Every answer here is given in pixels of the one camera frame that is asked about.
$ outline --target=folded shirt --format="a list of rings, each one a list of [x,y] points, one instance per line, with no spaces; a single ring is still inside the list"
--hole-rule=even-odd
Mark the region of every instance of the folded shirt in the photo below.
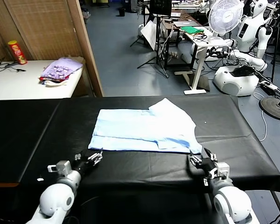
[[[195,123],[168,99],[148,110],[100,110],[88,148],[201,153]]]

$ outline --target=white robot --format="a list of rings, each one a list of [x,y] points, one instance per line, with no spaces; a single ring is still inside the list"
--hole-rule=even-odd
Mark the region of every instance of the white robot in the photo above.
[[[259,224],[252,209],[249,196],[236,188],[229,178],[229,166],[225,162],[217,162],[217,156],[205,149],[209,158],[200,159],[190,155],[190,161],[196,168],[204,170],[204,184],[210,185],[214,196],[214,205],[224,224]],[[62,224],[69,213],[77,188],[85,171],[102,160],[102,152],[91,156],[75,156],[76,164],[71,168],[69,161],[60,161],[48,166],[49,172],[58,172],[56,184],[49,186],[40,197],[32,219],[27,224]]]
[[[259,224],[249,196],[234,187],[229,178],[230,167],[225,162],[218,162],[216,154],[204,148],[208,157],[202,159],[191,154],[189,160],[206,174],[205,186],[210,186],[214,196],[213,203],[224,224]]]
[[[73,169],[70,161],[60,161],[56,165],[48,166],[48,171],[58,172],[59,178],[57,183],[42,193],[40,204],[27,224],[62,224],[74,203],[83,175],[102,158],[102,151],[91,156],[77,154]]]
[[[267,42],[272,35],[272,28],[267,25],[271,20],[264,20],[263,14],[267,6],[267,0],[252,2],[253,16],[245,17],[239,28],[236,50],[230,50],[228,59],[243,60],[256,71],[264,71],[267,64],[262,60],[266,51]],[[250,55],[249,49],[256,40],[259,40],[256,57]],[[219,90],[233,96],[251,95],[258,84],[259,79],[248,69],[241,66],[224,66],[217,70],[214,84]]]

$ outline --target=pringles can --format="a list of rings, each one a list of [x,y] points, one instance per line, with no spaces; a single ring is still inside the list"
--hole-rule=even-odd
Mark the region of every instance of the pringles can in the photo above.
[[[13,51],[15,57],[17,58],[19,64],[26,64],[27,60],[21,51],[21,48],[17,41],[10,41],[8,42],[10,49]]]

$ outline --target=blue floor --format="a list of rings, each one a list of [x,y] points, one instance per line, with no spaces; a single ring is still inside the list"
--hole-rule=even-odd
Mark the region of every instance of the blue floor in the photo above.
[[[98,67],[103,91],[106,97],[114,96],[159,96],[184,95],[183,91],[189,87],[182,76],[175,76],[173,70],[168,70],[170,77],[166,79],[157,65],[139,65],[155,56],[150,48],[136,43],[138,25],[143,23],[143,17],[137,14],[126,13],[125,17],[117,17],[119,4],[111,3],[108,7],[90,7],[91,18],[87,24],[88,35]],[[191,43],[181,42],[178,48],[170,51],[183,54],[183,59],[190,61],[189,49]],[[271,57],[267,57],[268,68],[265,76],[271,76]],[[204,65],[203,74],[213,79],[214,72]],[[275,85],[280,87],[280,65],[275,69]],[[266,96],[261,89],[256,89]],[[221,94],[210,81],[210,92],[207,94]],[[259,139],[264,137],[265,125],[261,117],[258,100],[254,97],[238,98],[239,108],[247,122]],[[280,121],[264,115],[267,122],[267,137],[262,142],[267,153],[280,171]],[[279,214],[269,191],[248,192],[253,208],[261,224],[269,223]]]

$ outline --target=purple bag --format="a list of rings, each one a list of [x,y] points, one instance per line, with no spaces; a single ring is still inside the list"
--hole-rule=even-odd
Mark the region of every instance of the purple bag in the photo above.
[[[71,73],[80,69],[83,65],[70,58],[62,57],[52,62],[43,72],[40,80],[62,82],[69,79]]]

